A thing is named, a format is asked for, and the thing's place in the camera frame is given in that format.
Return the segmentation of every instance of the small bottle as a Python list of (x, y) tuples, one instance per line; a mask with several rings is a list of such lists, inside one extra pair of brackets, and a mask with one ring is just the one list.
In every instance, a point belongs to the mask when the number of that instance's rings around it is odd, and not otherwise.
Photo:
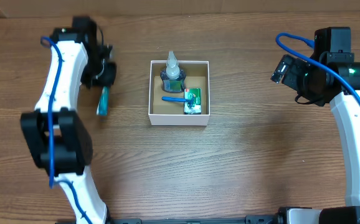
[(184, 80), (186, 73), (179, 68), (179, 62), (174, 56), (173, 51), (169, 52), (166, 68), (161, 71), (161, 79), (163, 82), (163, 90), (168, 93), (182, 93), (186, 88)]

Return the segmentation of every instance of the white box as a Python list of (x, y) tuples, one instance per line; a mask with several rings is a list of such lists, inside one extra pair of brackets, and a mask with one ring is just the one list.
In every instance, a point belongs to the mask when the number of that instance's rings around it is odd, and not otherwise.
[(162, 100), (162, 96), (183, 98), (184, 93), (166, 93), (162, 89), (162, 79), (159, 76), (166, 68), (165, 60), (152, 60), (149, 71), (149, 105), (148, 116), (151, 125), (188, 125), (207, 126), (211, 115), (211, 94), (209, 87), (209, 62), (180, 60), (179, 67), (186, 73), (186, 88), (201, 89), (202, 114), (184, 114), (182, 103)]

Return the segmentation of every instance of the wood grain surface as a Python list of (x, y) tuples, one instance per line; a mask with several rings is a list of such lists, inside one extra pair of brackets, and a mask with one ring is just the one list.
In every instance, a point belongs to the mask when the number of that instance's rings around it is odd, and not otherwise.
[(322, 11), (360, 11), (360, 0), (0, 0), (8, 18)]
[[(81, 88), (78, 113), (93, 139), (93, 178), (113, 217), (244, 217), (285, 205), (344, 205), (343, 155), (329, 106), (297, 105), (296, 93), (270, 76), (285, 54), (275, 43), (279, 32), (312, 38), (319, 28), (350, 26), (360, 61), (360, 12), (95, 20), (115, 45), (118, 74), (106, 118), (95, 115), (97, 89)], [(39, 38), (70, 23), (0, 19), (0, 223), (74, 219), (64, 193), (49, 189), (34, 165), (19, 126), (50, 65)], [(284, 41), (311, 54), (305, 44)], [(206, 128), (149, 123), (149, 63), (169, 50), (180, 60), (209, 61)]]

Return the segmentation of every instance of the teal object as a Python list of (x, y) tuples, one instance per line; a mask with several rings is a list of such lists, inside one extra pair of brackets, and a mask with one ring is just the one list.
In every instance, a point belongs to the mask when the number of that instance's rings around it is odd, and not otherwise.
[(110, 96), (110, 88), (104, 86), (101, 93), (100, 102), (98, 103), (97, 115), (106, 116), (108, 114), (108, 100)]

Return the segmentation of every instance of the green package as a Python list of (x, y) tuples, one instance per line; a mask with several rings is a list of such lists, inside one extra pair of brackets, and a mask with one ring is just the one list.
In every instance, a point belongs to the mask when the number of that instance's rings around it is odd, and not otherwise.
[(192, 99), (194, 96), (194, 101), (192, 104), (184, 104), (184, 114), (201, 114), (201, 89), (200, 88), (190, 88), (184, 90), (184, 99)]

